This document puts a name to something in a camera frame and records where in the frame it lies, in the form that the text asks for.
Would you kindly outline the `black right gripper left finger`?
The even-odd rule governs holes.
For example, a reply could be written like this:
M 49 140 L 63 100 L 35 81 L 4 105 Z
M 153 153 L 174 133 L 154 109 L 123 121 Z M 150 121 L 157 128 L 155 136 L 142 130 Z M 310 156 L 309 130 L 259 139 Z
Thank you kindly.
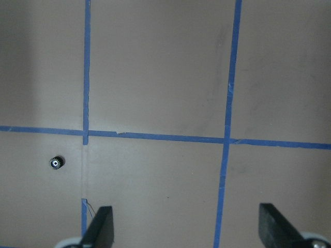
M 111 248 L 114 243 L 112 206 L 100 207 L 80 241 L 80 247 Z

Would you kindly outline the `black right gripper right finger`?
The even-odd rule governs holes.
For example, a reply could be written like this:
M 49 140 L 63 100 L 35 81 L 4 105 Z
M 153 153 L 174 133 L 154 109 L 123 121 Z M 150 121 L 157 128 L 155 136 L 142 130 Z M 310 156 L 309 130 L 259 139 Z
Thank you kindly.
M 310 242 L 271 203 L 259 204 L 258 234 L 266 248 L 310 247 Z

